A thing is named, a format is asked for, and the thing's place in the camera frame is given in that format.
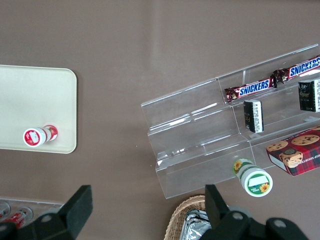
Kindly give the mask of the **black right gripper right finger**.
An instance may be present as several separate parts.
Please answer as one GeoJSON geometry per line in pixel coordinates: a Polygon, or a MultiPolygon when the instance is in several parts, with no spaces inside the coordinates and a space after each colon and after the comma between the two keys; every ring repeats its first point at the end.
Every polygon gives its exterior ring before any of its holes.
{"type": "Polygon", "coordinates": [[[211,229],[202,240],[307,240],[292,221],[272,217],[261,224],[239,210],[230,210],[214,184],[205,186],[205,210],[211,229]]]}

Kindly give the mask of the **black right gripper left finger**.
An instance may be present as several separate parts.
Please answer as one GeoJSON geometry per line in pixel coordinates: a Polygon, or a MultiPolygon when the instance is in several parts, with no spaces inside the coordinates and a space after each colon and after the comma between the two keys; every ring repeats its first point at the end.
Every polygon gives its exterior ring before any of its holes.
{"type": "Polygon", "coordinates": [[[82,185],[58,210],[33,219],[24,206],[0,222],[2,240],[75,240],[93,212],[92,187],[82,185]]]}

